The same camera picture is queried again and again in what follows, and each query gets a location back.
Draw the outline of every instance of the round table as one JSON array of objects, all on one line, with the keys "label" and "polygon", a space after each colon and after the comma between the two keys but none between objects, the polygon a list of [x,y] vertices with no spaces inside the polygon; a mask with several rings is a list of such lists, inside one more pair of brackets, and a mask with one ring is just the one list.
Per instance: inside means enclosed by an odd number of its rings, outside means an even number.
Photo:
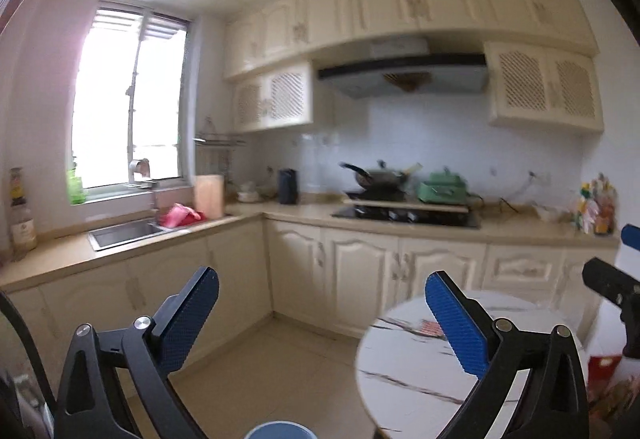
[{"label": "round table", "polygon": [[[478,300],[492,318],[508,318],[523,331],[548,333],[557,324],[566,325],[558,313],[519,298],[491,291],[466,296]],[[409,300],[376,320],[358,348],[360,396],[390,439],[437,437],[477,380],[462,370],[446,340],[421,335],[423,321],[435,321],[424,297]],[[586,379],[587,356],[580,341],[575,343]],[[518,372],[487,438],[502,436],[526,379],[527,371]]]}]

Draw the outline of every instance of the window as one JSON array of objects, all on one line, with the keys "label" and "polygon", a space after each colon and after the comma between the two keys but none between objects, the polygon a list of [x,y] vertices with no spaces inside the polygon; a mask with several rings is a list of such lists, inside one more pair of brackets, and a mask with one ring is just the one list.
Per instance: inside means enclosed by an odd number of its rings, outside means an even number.
[{"label": "window", "polygon": [[181,177],[188,26],[149,9],[98,9],[82,48],[72,122],[76,173],[85,188],[131,182],[133,159],[149,159],[153,179]]}]

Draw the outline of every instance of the kitchen sink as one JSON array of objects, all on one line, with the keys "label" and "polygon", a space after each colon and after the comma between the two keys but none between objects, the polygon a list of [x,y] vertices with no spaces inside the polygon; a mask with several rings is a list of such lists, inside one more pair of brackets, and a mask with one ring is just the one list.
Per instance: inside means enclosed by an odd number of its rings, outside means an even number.
[{"label": "kitchen sink", "polygon": [[132,221],[130,223],[89,231],[89,242],[91,242],[91,246],[96,251],[100,251],[109,247],[148,239],[148,237],[169,231],[172,230],[158,226],[155,219],[143,218],[140,221]]}]

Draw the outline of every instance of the floor tile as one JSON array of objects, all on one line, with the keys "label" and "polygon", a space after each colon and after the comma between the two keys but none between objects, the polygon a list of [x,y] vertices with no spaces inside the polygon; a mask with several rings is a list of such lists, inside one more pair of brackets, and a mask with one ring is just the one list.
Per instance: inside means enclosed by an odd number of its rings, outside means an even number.
[{"label": "floor tile", "polygon": [[[370,439],[374,426],[353,370],[357,345],[274,321],[174,388],[209,439],[242,439],[277,419],[303,424],[319,439]],[[156,439],[140,400],[129,404],[143,438]]]},{"label": "floor tile", "polygon": [[324,356],[329,346],[335,342],[335,340],[331,338],[278,319],[274,319],[266,324],[262,332],[277,340],[282,340],[285,343],[290,343],[291,345],[321,356]]},{"label": "floor tile", "polygon": [[366,414],[353,369],[325,359],[311,381],[269,416],[300,423],[318,439],[370,439],[374,424]]},{"label": "floor tile", "polygon": [[353,368],[359,343],[356,338],[340,337],[329,345],[324,356]]},{"label": "floor tile", "polygon": [[233,438],[266,421],[308,383],[322,357],[257,333],[181,379],[176,391],[210,437]]}]

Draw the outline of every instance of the blue gripper pad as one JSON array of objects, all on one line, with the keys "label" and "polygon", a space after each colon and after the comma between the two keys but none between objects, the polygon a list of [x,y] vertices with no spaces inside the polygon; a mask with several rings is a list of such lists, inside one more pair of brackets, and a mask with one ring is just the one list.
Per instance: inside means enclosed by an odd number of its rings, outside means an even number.
[{"label": "blue gripper pad", "polygon": [[424,296],[463,370],[481,379],[489,361],[487,342],[478,326],[439,273],[427,279]]},{"label": "blue gripper pad", "polygon": [[[198,274],[200,277],[192,284]],[[219,292],[218,273],[209,267],[200,268],[185,288],[175,295],[174,300],[172,300],[174,297],[170,297],[162,304],[158,313],[165,305],[175,311],[162,331],[156,355],[158,368],[164,375],[182,368],[193,343],[218,300]]]}]

